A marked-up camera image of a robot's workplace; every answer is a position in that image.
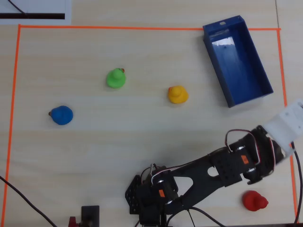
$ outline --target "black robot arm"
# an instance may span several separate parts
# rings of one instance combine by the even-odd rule
[[[241,174],[249,179],[249,184],[256,183],[271,174],[283,158],[278,144],[258,126],[239,141],[177,169],[158,167],[143,182],[137,175],[125,197],[130,213],[139,214],[142,225],[165,226],[167,214],[193,207],[217,189],[241,181]],[[216,168],[217,176],[208,174],[211,167]],[[189,177],[193,185],[178,196],[174,177]]]

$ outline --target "orange tape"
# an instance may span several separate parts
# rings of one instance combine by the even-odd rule
[[[11,107],[10,107],[10,122],[9,122],[9,142],[8,142],[8,153],[6,161],[6,173],[5,179],[9,179],[9,163],[10,163],[10,153],[11,153],[11,141],[13,132],[13,119],[14,119],[14,105],[15,105],[15,92],[16,92],[16,80],[17,80],[17,67],[18,67],[18,55],[19,55],[19,44],[20,44],[20,33],[21,28],[81,28],[81,29],[120,29],[120,30],[164,30],[164,31],[203,31],[203,28],[190,28],[190,27],[123,27],[123,26],[36,26],[36,25],[18,25],[17,34],[17,44],[16,44],[16,55],[15,55],[15,67],[14,67],[14,77],[13,77],[13,88],[11,97]],[[285,79],[282,61],[282,51],[281,51],[281,41],[280,41],[280,28],[249,28],[250,31],[276,31],[278,39],[278,49],[279,49],[279,59],[280,59],[280,69],[282,77],[282,88],[284,105],[287,106],[286,89],[285,89]],[[295,178],[294,178],[294,163],[293,158],[290,157],[291,164],[291,175],[292,175],[292,187],[293,187],[293,197],[294,197],[294,211],[297,214],[297,203],[296,203],[296,189],[295,189]],[[2,205],[2,216],[1,216],[1,227],[4,227],[5,220],[5,209],[7,202],[7,185],[4,185],[3,194],[3,205]]]
[[[21,32],[21,26],[18,25],[16,55],[15,55],[15,67],[14,67],[14,78],[13,78],[13,89],[12,89],[12,94],[11,94],[11,105],[10,105],[9,144],[8,144],[8,154],[7,154],[7,159],[6,159],[6,172],[5,172],[5,180],[7,180],[7,181],[9,180],[9,161],[10,161],[11,138],[12,138],[12,133],[13,133],[14,105],[15,105],[15,91],[16,91],[18,56],[19,56],[20,32]],[[4,227],[7,193],[8,193],[8,185],[4,184],[1,227]]]
[[[161,197],[165,198],[165,194],[164,194],[164,191],[162,189],[159,190],[159,194],[160,194]]]
[[[286,107],[287,106],[287,97],[286,97],[286,87],[285,87],[284,68],[283,68],[283,59],[282,59],[280,30],[276,31],[276,35],[277,35],[277,39],[278,39],[278,49],[279,49],[279,59],[280,59],[280,70],[281,70],[281,79],[282,79],[283,99],[284,99],[284,106]],[[294,215],[296,216],[297,212],[298,212],[298,207],[297,207],[297,192],[296,192],[295,177],[294,177],[294,159],[293,159],[292,156],[290,156],[289,160],[290,160],[290,171],[291,171],[291,176],[292,176],[293,200],[294,200]]]
[[[82,29],[120,29],[120,30],[164,30],[164,31],[203,31],[201,27],[123,27],[123,26],[53,26],[53,25],[21,25],[22,28],[82,28]],[[280,28],[249,28],[250,31],[277,31]]]

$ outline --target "black stripe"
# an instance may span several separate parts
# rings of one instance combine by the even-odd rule
[[[64,20],[65,13],[0,13],[0,19],[57,19]]]

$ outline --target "red rubber duck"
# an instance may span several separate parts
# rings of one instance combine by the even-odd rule
[[[250,211],[257,211],[268,205],[267,199],[256,191],[245,192],[242,196],[242,202],[245,208]]]

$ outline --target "blue box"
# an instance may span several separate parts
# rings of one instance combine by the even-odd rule
[[[241,16],[203,29],[204,43],[228,107],[274,92]]]

